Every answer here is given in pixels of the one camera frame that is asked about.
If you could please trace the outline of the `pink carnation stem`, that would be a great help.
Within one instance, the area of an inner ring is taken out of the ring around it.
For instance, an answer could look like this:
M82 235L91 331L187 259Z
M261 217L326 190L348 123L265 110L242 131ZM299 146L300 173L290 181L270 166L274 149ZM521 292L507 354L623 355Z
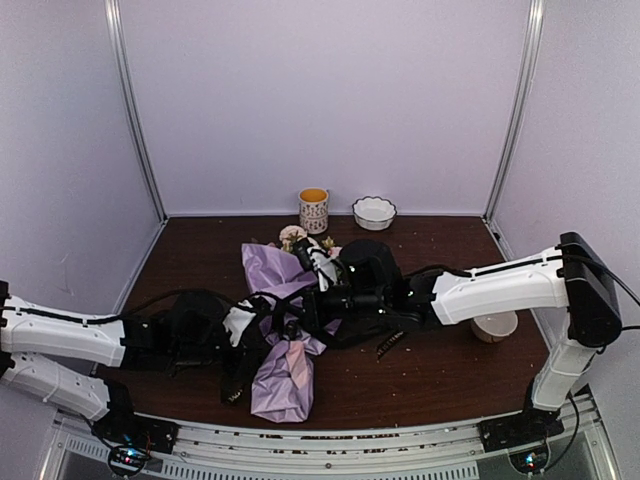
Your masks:
M342 249L331 236L327 236L320 241L321 247L327 252L330 258L337 259Z

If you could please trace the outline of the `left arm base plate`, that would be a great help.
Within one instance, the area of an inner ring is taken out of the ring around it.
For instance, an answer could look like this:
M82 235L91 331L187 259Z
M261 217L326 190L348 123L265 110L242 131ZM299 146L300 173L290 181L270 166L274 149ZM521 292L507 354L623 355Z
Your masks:
M175 422L139 415L107 415L92 428L104 440L165 454L172 453L179 430Z

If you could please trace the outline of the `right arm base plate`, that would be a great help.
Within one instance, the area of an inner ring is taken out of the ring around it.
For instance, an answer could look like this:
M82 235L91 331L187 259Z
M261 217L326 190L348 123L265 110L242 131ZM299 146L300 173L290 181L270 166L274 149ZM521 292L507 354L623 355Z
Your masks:
M511 449L541 442L564 432L564 425L554 412L528 410L481 421L479 436L485 452Z

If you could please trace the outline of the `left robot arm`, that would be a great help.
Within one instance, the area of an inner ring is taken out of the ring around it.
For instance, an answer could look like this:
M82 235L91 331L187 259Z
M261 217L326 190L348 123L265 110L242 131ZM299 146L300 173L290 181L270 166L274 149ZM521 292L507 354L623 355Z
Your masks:
M119 314L94 315L28 302L1 284L1 382L89 421L123 444L144 433L127 388L57 363L76 359L129 371L207 365L240 349L258 306L205 289L161 294Z

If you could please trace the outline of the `pale pink rose stem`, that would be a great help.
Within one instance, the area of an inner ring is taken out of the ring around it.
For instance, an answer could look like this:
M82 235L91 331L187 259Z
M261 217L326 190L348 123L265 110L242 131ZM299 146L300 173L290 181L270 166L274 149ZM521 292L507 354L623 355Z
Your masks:
M279 233L280 249L291 253L293 245L308 235L307 231L299 225L288 225Z

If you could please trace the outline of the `black printed ribbon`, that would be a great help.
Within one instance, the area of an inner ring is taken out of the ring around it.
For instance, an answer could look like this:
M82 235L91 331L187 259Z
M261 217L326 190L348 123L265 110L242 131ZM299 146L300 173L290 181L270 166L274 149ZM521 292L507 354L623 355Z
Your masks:
M315 357L385 334L377 352L382 357L404 335L372 316L339 314L321 325L314 293L312 287L286 296L257 291L228 310L221 322L229 345L222 356L222 403L235 405L249 394L254 415L300 422L314 401Z

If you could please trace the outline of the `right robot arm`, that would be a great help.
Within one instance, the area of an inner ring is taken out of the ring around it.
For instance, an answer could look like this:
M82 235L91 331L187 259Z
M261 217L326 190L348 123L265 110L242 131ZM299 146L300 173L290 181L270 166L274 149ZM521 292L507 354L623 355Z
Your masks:
M613 276L575 232L529 257L468 270L427 266L404 274L390 248L370 239L353 241L332 258L304 238L293 253L318 279L301 295L302 327L315 337L335 319L412 332L525 310L565 311L564 333L532 381L527 408L513 419L513 433L526 442L550 426L550 412L623 329Z

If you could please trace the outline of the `purple wrapping paper sheet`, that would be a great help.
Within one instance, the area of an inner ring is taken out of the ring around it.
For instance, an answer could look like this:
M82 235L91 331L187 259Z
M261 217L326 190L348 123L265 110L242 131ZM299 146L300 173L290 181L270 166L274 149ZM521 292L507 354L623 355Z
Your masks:
M242 264L251 293L271 293L279 298L313 285L317 278L305 272L291 253L274 246L246 243ZM293 336L279 334L270 317L259 324L271 347L251 384L251 414L274 423L307 420L314 401L313 358L326 345L301 330Z

